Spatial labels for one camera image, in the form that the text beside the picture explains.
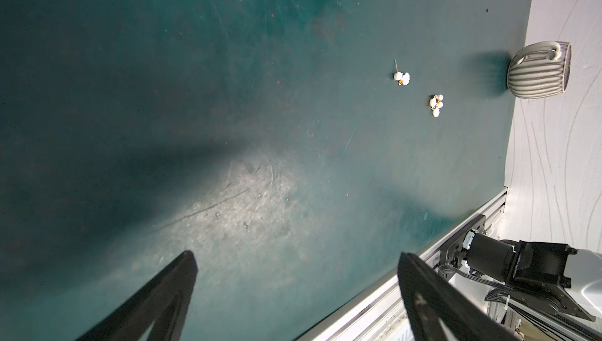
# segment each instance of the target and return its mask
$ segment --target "teal tabletop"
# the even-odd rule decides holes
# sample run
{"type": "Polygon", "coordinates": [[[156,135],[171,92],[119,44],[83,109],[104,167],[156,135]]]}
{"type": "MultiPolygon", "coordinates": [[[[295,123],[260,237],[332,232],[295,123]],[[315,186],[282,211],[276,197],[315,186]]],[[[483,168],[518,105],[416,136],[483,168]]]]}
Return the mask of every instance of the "teal tabletop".
{"type": "Polygon", "coordinates": [[[502,190],[530,4],[0,0],[0,338],[185,249],[183,340],[302,334],[502,190]]]}

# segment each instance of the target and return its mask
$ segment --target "striped ceramic mug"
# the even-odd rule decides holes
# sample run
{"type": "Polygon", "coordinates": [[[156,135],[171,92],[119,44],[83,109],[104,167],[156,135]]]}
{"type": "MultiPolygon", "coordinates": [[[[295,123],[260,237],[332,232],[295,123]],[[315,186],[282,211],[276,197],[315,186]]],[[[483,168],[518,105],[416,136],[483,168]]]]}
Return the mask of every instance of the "striped ceramic mug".
{"type": "Polygon", "coordinates": [[[564,93],[571,70],[573,47],[568,42],[544,41],[520,50],[508,66],[506,84],[519,98],[544,98],[564,93]]]}

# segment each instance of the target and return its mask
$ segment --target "white wall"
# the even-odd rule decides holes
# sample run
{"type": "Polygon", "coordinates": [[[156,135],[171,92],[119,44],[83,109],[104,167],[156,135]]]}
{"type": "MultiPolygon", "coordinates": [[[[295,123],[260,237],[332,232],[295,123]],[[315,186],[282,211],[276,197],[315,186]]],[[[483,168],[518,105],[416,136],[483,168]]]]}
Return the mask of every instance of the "white wall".
{"type": "Polygon", "coordinates": [[[546,40],[573,44],[570,80],[516,100],[502,235],[602,252],[602,0],[533,0],[526,44],[546,40]]]}

